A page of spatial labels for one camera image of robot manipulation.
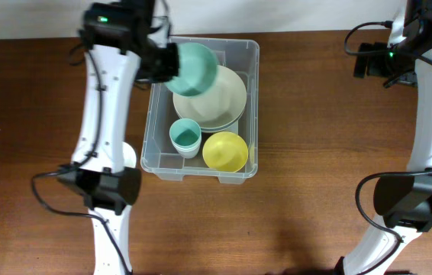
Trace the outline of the green bowl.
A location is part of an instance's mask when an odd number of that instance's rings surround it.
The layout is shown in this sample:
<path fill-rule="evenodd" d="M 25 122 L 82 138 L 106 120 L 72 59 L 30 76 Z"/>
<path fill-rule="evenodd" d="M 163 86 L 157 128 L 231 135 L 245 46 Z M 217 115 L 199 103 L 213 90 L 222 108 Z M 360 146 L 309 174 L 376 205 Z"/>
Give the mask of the green bowl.
<path fill-rule="evenodd" d="M 194 97 L 205 93 L 214 83 L 218 71 L 218 59 L 211 49 L 199 43 L 177 44 L 179 55 L 178 74 L 166 87 L 173 93 Z"/>

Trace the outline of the clear plastic storage container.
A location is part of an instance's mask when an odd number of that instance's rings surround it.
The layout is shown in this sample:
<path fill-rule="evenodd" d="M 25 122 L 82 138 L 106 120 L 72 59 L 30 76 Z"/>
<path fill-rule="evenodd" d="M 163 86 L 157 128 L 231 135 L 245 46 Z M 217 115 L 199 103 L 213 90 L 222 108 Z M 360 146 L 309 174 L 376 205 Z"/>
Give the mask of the clear plastic storage container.
<path fill-rule="evenodd" d="M 163 84 L 153 84 L 140 165 L 162 180 L 182 181 L 184 176 L 212 176 L 218 178 L 220 183 L 244 183 L 258 170 L 259 44 L 254 40 L 208 37 L 173 36 L 170 40 L 177 44 L 193 42 L 205 45 L 214 52 L 222 66 L 233 70 L 243 80 L 247 88 L 247 103 L 238 123 L 238 132 L 247 143 L 249 157 L 246 165 L 236 173 L 208 168 L 202 152 L 192 159 L 182 157 L 169 138 L 172 123 L 179 119 L 172 92 Z"/>

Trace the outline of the green cup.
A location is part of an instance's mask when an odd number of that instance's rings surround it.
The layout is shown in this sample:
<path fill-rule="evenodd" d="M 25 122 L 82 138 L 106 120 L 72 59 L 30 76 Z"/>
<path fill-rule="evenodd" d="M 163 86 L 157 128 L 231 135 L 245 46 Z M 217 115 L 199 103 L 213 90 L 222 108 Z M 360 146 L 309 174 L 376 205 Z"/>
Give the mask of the green cup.
<path fill-rule="evenodd" d="M 174 146 L 189 149 L 200 144 L 201 128 L 196 121 L 181 118 L 172 123 L 169 137 Z"/>

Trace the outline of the white cup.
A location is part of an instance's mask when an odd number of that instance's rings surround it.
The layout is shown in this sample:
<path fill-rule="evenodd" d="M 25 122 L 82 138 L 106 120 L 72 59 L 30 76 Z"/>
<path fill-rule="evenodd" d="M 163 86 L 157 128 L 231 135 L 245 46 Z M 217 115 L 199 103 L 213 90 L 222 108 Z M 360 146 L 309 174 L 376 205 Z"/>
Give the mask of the white cup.
<path fill-rule="evenodd" d="M 181 154 L 197 154 L 200 148 L 199 144 L 193 144 L 191 146 L 179 146 L 178 144 L 173 144 L 174 148 Z"/>

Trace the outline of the yellow bowl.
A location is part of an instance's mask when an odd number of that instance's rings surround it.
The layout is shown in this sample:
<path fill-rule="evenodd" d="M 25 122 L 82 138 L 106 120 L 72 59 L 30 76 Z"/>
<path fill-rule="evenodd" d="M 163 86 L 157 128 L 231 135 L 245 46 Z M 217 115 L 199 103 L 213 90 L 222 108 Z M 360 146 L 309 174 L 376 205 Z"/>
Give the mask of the yellow bowl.
<path fill-rule="evenodd" d="M 240 135 L 222 131 L 207 139 L 202 149 L 202 156 L 209 168 L 236 173 L 246 165 L 249 149 Z"/>

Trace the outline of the grey translucent cup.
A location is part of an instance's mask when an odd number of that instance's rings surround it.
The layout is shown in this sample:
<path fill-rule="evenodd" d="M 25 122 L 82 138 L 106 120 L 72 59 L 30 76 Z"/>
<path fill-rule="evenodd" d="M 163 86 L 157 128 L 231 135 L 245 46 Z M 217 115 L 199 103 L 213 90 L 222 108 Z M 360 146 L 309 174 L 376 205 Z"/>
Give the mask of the grey translucent cup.
<path fill-rule="evenodd" d="M 180 151 L 179 154 L 182 157 L 184 157 L 184 158 L 192 159 L 192 158 L 194 158 L 194 157 L 197 156 L 198 151 L 197 150 L 194 150 L 194 151 Z"/>

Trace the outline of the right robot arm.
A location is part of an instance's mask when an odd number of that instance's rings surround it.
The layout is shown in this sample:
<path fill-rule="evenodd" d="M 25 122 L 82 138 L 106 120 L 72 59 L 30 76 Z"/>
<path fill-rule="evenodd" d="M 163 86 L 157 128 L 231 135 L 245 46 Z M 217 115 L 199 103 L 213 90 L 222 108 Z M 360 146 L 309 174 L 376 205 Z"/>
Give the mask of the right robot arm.
<path fill-rule="evenodd" d="M 406 171 L 370 176 L 375 215 L 336 274 L 386 274 L 408 244 L 432 229 L 432 0 L 406 2 L 383 26 L 391 31 L 388 41 L 361 44 L 353 74 L 417 89 L 414 144 Z"/>

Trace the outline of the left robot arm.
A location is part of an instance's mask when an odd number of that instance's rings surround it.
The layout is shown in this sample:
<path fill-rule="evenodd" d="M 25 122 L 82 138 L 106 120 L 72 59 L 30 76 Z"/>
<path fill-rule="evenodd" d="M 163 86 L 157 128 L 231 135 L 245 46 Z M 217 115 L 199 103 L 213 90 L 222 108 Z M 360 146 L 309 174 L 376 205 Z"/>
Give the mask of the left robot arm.
<path fill-rule="evenodd" d="M 177 76 L 168 15 L 154 1 L 95 2 L 82 16 L 79 48 L 87 82 L 82 124 L 71 161 L 56 178 L 82 197 L 92 221 L 96 274 L 131 274 L 129 218 L 141 184 L 137 155 L 124 141 L 135 83 Z"/>

